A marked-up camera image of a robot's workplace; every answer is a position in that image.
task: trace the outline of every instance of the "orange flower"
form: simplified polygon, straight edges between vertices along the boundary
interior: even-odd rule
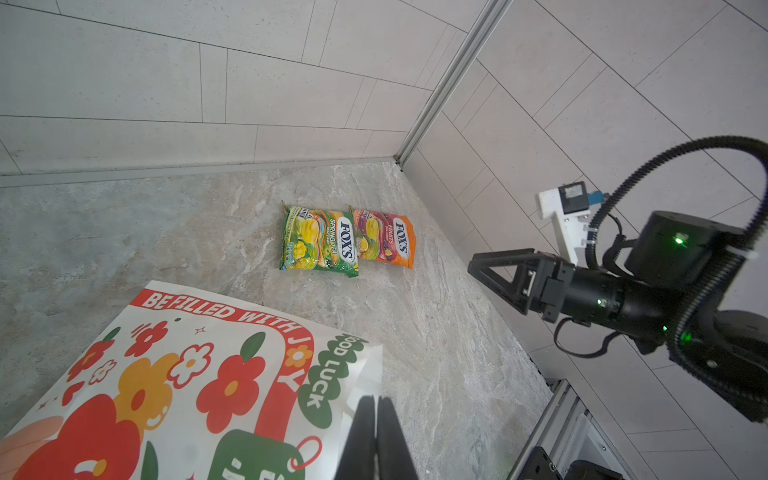
[[[286,352],[285,366],[295,366],[301,368],[304,363],[312,358],[312,350],[306,349],[306,345],[299,345],[299,348],[289,349]]]
[[[155,430],[168,414],[174,393],[166,384],[166,375],[178,361],[179,356],[175,353],[162,356],[154,365],[144,357],[130,364],[120,375],[120,394],[114,397],[118,421],[131,420],[139,428],[141,438],[144,430]]]

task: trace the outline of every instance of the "red flower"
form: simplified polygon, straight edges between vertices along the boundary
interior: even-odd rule
[[[222,432],[232,415],[245,415],[259,398],[259,385],[253,380],[264,371],[260,356],[243,363],[243,357],[231,356],[219,366],[218,378],[197,396],[197,409],[208,413],[206,425],[211,433]]]
[[[152,328],[139,333],[136,337],[136,343],[131,345],[131,348],[125,352],[125,356],[132,355],[138,357],[144,355],[153,343],[160,341],[168,333],[168,329],[165,328],[167,324],[168,322],[162,321]]]
[[[72,397],[75,393],[78,392],[81,388],[83,388],[83,385],[85,385],[85,381],[73,383],[70,385],[65,391],[64,395],[61,397],[61,406],[67,406],[69,405],[69,402],[72,401]]]
[[[88,400],[69,416],[56,440],[27,458],[14,480],[131,477],[139,461],[139,431],[128,420],[115,423],[115,415],[109,396]]]
[[[71,382],[74,377],[80,375],[80,372],[90,369],[94,363],[98,362],[98,360],[104,356],[104,352],[111,347],[113,343],[114,340],[110,340],[109,342],[96,342],[91,345],[91,348],[89,348],[85,355],[83,355],[83,358],[79,359],[69,370],[69,378],[67,381]]]

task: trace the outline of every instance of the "green candy bag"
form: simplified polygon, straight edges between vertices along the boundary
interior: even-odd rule
[[[329,270],[357,276],[357,266],[352,214],[288,208],[281,270]]]

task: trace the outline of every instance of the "tiled wall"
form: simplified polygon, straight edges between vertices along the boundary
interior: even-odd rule
[[[465,261],[491,250],[554,252],[535,195],[583,180],[610,192],[666,148],[713,134],[768,140],[768,3],[515,0],[405,166]],[[637,236],[653,210],[744,225],[765,174],[740,154],[675,160],[619,204]],[[616,234],[603,224],[598,257]],[[768,315],[768,240],[721,308]],[[491,295],[541,372],[568,378],[638,478],[763,478],[768,429],[674,365],[619,337],[598,359],[552,344],[554,326]],[[568,324],[565,348],[605,328]]]
[[[0,174],[392,156],[484,4],[1,0]]]

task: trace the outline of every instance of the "cable tie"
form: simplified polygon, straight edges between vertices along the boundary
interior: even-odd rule
[[[747,260],[755,260],[760,255],[755,250],[741,250],[733,245],[726,245],[725,250],[731,252],[733,255],[746,258]]]

